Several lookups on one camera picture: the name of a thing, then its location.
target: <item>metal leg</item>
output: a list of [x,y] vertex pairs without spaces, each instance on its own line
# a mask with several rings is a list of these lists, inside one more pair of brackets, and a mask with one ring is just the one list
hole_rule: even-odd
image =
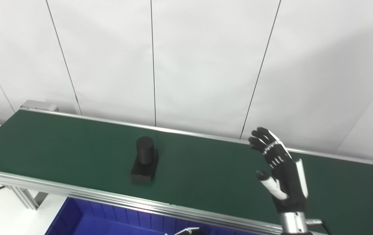
[[15,195],[17,195],[27,209],[31,210],[37,210],[44,198],[47,196],[47,193],[39,192],[36,198],[33,198],[27,189],[16,186],[8,186],[8,188],[11,189]]

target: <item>black block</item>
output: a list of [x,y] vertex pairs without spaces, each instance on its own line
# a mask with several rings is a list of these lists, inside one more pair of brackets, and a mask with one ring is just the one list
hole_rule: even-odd
[[154,160],[150,164],[142,164],[136,158],[133,168],[131,168],[131,181],[151,182],[155,177],[158,165],[158,151],[154,150]]
[[136,142],[137,156],[131,169],[131,181],[151,182],[158,164],[158,151],[152,138],[140,137]]

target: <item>blue bin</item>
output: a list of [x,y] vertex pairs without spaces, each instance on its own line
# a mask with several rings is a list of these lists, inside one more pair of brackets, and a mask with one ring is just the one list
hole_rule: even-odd
[[201,227],[207,235],[251,235],[216,226],[67,198],[46,235],[173,235]]

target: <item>robotic hand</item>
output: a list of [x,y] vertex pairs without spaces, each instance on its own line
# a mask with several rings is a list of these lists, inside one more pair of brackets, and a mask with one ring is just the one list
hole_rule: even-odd
[[249,142],[252,149],[264,155],[272,169],[272,176],[263,170],[257,171],[256,176],[273,195],[283,235],[311,235],[304,215],[308,190],[302,160],[292,159],[284,144],[263,127],[252,131]]

